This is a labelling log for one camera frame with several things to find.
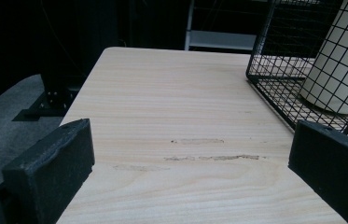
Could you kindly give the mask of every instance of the light wood tabletop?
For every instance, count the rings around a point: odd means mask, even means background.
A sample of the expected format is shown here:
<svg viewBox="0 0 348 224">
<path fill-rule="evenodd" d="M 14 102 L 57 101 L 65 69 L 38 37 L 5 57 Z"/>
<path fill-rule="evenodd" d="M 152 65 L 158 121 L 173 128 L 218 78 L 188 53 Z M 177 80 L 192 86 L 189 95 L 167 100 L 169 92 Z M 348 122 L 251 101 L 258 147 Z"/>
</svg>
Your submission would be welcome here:
<svg viewBox="0 0 348 224">
<path fill-rule="evenodd" d="M 63 120 L 90 118 L 96 163 L 59 223 L 345 223 L 287 168 L 248 61 L 106 49 Z"/>
</svg>

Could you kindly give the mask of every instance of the wood grain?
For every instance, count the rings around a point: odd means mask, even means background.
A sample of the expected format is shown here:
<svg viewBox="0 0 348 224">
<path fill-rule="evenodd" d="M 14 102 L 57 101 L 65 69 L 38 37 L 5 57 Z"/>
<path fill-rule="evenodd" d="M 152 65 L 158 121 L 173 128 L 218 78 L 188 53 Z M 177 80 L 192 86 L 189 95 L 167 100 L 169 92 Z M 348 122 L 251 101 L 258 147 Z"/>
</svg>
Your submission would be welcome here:
<svg viewBox="0 0 348 224">
<path fill-rule="evenodd" d="M 248 61 L 107 49 L 63 120 L 90 118 L 96 164 L 59 223 L 343 223 L 287 168 Z"/>
</svg>

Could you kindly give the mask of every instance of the scratch mark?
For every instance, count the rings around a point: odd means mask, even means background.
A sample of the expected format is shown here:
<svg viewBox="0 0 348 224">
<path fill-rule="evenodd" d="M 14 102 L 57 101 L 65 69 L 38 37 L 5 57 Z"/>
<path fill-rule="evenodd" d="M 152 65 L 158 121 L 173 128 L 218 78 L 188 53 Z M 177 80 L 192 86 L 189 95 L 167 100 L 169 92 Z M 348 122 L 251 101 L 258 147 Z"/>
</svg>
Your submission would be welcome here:
<svg viewBox="0 0 348 224">
<path fill-rule="evenodd" d="M 183 145 L 200 145 L 200 144 L 215 144 L 215 143 L 224 143 L 224 140 L 217 138 L 191 138 L 191 139 L 179 139 L 172 140 L 171 143 L 183 144 Z"/>
<path fill-rule="evenodd" d="M 196 158 L 195 157 L 182 157 L 182 158 L 178 158 L 178 157 L 169 157 L 169 158 L 164 158 L 166 161 L 195 161 Z"/>
<path fill-rule="evenodd" d="M 159 166 L 134 166 L 134 165 L 116 165 L 113 166 L 115 170 L 121 170 L 121 171 L 163 171 L 163 170 L 170 170 L 170 168 L 166 167 L 159 167 Z"/>
<path fill-rule="evenodd" d="M 252 156 L 252 155 L 239 155 L 239 156 L 217 156 L 217 157 L 199 157 L 202 161 L 232 161 L 237 159 L 249 159 L 249 160 L 258 160 L 259 156 Z"/>
</svg>

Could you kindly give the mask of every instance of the metal wire cage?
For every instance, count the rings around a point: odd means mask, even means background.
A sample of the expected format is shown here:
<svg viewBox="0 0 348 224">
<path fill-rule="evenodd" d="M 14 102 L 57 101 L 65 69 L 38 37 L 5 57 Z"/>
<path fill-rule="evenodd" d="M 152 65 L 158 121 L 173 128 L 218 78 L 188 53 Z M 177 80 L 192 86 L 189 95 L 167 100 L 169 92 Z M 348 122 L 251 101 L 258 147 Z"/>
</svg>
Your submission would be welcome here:
<svg viewBox="0 0 348 224">
<path fill-rule="evenodd" d="M 271 0 L 246 75 L 293 129 L 348 134 L 348 0 Z"/>
</svg>

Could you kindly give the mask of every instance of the black wire grid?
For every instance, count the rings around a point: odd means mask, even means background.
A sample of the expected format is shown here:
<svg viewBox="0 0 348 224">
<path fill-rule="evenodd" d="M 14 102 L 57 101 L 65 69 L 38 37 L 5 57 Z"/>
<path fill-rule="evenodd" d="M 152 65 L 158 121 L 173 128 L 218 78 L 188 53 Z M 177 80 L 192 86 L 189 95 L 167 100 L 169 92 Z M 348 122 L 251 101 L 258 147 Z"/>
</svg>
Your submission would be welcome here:
<svg viewBox="0 0 348 224">
<path fill-rule="evenodd" d="M 295 129 L 307 119 L 348 134 L 348 0 L 271 0 L 247 77 Z"/>
</svg>

